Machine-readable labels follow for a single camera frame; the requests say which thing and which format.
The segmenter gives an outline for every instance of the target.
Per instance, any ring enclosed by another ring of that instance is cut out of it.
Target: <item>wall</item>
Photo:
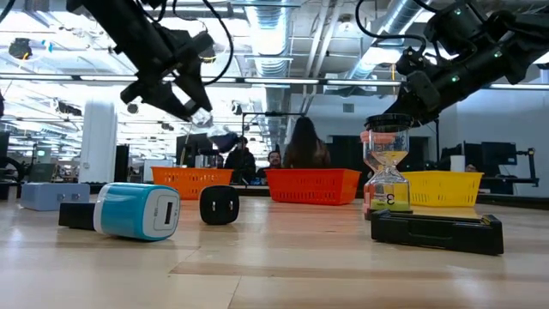
[[[540,187],[516,185],[520,196],[549,197],[549,99],[541,91],[482,90],[441,114],[441,147],[467,142],[514,142],[517,150],[535,148]],[[519,178],[529,177],[528,157],[516,167],[500,168]]]

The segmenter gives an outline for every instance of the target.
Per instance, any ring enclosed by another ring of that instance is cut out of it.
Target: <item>computer monitor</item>
[[[28,182],[34,183],[49,183],[53,179],[56,172],[57,164],[54,163],[37,163],[31,168],[28,175]]]
[[[452,148],[443,148],[443,151],[440,154],[440,160],[438,161],[437,169],[440,171],[449,171],[450,170],[450,157],[452,155],[461,155],[462,154],[462,145],[457,144]]]
[[[516,145],[513,142],[483,142],[480,145],[485,165],[516,165]]]
[[[483,171],[484,162],[482,160],[482,146],[478,143],[463,142],[463,154],[465,155],[465,165],[472,165],[479,171]]]
[[[185,165],[187,167],[195,166],[195,158],[198,155],[199,149],[212,149],[214,145],[208,140],[207,134],[191,134],[189,139],[187,136],[178,136],[177,139],[177,152],[176,152],[176,164]],[[185,152],[183,162],[181,161],[181,154]]]

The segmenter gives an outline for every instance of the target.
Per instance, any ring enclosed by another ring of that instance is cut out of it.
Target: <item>yellow basket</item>
[[[432,207],[473,207],[482,173],[408,172],[410,203]]]

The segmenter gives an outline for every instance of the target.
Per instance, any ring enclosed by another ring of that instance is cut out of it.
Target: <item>black tray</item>
[[[380,210],[371,215],[371,238],[386,243],[487,255],[504,253],[502,223],[493,215],[465,219]]]

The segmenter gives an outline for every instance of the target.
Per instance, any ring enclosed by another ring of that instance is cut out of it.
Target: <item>blue plastic casing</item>
[[[163,240],[178,227],[180,198],[164,185],[112,183],[97,198],[94,228],[98,233],[143,240]]]

